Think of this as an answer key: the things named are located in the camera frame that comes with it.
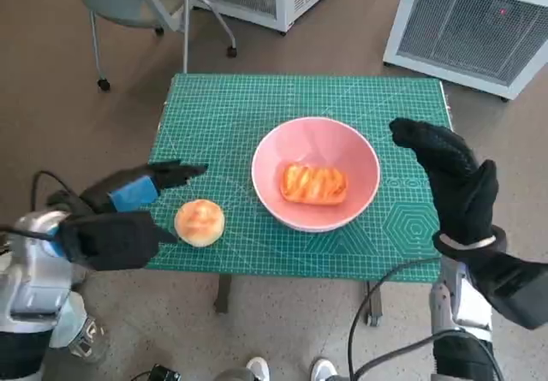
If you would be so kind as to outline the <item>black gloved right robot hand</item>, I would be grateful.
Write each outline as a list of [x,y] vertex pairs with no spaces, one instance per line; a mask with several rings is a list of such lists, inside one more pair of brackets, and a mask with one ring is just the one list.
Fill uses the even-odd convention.
[[495,162],[479,164],[466,141],[446,127],[397,118],[390,131],[394,143],[412,150],[426,172],[441,237],[457,247],[494,242]]

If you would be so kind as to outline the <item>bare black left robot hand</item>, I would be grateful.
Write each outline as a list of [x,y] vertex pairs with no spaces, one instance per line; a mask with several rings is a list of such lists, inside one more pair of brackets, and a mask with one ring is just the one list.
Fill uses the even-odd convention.
[[136,211],[155,202],[163,190],[184,186],[207,169],[206,164],[179,160],[143,164],[105,177],[84,190],[80,198],[97,214]]

